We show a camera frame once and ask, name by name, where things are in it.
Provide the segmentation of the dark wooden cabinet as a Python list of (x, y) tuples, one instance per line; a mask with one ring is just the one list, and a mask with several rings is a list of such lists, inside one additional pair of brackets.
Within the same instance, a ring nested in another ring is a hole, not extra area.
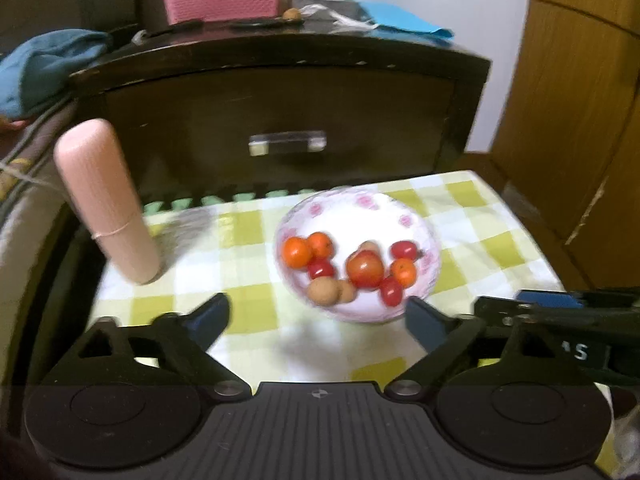
[[(328, 24), (209, 25), (74, 73), (79, 119), (115, 128), (145, 202), (333, 188), (451, 169), (487, 58), (439, 39)], [(322, 130), (322, 152), (252, 157), (255, 134)]]

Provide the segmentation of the dark red tomato with stem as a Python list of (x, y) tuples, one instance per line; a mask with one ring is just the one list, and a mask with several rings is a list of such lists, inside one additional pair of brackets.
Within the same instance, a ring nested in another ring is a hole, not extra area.
[(398, 307), (404, 299), (404, 288), (392, 276), (386, 276), (378, 288), (382, 304), (388, 308)]

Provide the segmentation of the grey sofa cushion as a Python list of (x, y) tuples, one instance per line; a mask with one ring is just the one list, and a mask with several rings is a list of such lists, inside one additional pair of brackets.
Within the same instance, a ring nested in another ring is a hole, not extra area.
[(42, 307), (46, 270), (65, 192), (52, 148), (76, 114), (59, 100), (21, 131), (1, 138), (1, 429), (18, 436)]

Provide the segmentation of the blue paper sheet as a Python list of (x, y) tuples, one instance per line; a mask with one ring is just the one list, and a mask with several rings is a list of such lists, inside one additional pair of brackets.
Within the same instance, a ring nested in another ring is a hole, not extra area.
[(434, 25), (422, 20), (401, 6), (382, 2), (358, 1), (363, 14), (367, 17), (367, 23), (376, 30), (384, 32), (405, 32), (441, 40), (453, 40), (454, 32), (451, 29)]

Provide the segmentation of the small orange tangerine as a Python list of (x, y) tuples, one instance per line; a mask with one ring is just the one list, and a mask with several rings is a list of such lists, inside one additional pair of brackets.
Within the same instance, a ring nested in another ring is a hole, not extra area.
[(314, 232), (307, 237), (307, 243), (315, 259), (331, 259), (334, 256), (334, 245), (328, 234)]

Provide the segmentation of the small brown longan in plate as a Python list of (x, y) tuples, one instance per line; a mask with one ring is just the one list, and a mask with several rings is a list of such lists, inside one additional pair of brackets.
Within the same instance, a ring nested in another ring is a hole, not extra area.
[(378, 244), (376, 244), (373, 240), (366, 240), (358, 247), (359, 250), (368, 250), (369, 252), (375, 252), (378, 256), (381, 255), (381, 249)]

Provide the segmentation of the red cherry tomato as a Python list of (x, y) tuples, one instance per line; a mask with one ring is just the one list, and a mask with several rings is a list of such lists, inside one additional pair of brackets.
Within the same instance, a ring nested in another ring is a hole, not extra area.
[(411, 240), (400, 240), (390, 246), (390, 255), (394, 260), (408, 259), (416, 261), (420, 255), (420, 249)]

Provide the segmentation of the pink ribbed tube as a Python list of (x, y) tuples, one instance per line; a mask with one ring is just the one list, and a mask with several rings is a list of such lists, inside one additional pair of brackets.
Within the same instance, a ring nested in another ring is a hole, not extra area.
[(142, 207), (113, 126), (94, 118), (58, 138), (54, 162), (70, 201), (92, 239), (134, 284), (160, 273), (160, 253), (142, 219)]

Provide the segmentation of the red oblong tomato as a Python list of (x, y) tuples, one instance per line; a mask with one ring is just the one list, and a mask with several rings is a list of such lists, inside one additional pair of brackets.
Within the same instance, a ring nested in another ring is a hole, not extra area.
[(316, 278), (335, 278), (335, 266), (329, 259), (313, 258), (307, 266), (307, 274), (311, 281)]

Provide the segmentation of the blue cloth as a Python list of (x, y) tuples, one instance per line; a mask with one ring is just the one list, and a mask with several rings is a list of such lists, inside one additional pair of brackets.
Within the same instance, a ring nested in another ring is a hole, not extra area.
[(32, 37), (1, 59), (1, 115), (21, 120), (39, 114), (65, 93), (66, 80), (104, 55), (112, 37), (66, 28)]

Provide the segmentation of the white floral plate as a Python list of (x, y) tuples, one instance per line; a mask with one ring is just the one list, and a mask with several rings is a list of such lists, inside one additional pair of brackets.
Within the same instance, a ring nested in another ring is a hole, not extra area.
[(381, 251), (386, 266), (393, 261), (390, 248), (397, 242), (416, 245), (416, 282), (405, 292), (407, 297), (426, 298), (435, 288), (440, 271), (440, 244), (431, 225), (411, 207), (373, 188), (337, 188), (314, 193), (293, 206), (282, 218), (274, 236), (274, 258), (288, 290), (303, 304), (308, 273), (289, 268), (281, 247), (292, 237), (307, 237), (314, 232), (326, 234), (334, 247), (332, 264), (339, 278), (346, 278), (347, 258), (360, 244), (373, 242)]

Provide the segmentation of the green foam mat edge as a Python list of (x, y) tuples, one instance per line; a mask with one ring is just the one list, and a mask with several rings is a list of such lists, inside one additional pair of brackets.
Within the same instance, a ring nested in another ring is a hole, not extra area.
[[(313, 188), (302, 188), (301, 190), (291, 192), (282, 188), (282, 190), (273, 190), (265, 192), (264, 195), (257, 193), (235, 193), (231, 196), (231, 203), (250, 202), (258, 200), (258, 198), (280, 198), (293, 195), (308, 195), (315, 193)], [(163, 211), (184, 211), (196, 207), (207, 207), (225, 204), (226, 201), (217, 195), (205, 195), (202, 197), (186, 197), (176, 198), (175, 200), (154, 200), (143, 205), (143, 214), (150, 216), (151, 214), (159, 214)]]

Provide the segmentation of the large red tomato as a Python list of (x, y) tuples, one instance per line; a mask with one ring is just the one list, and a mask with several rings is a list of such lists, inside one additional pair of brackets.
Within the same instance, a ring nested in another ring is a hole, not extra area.
[(385, 276), (381, 257), (369, 249), (353, 252), (346, 260), (345, 270), (348, 280), (359, 289), (377, 289)]

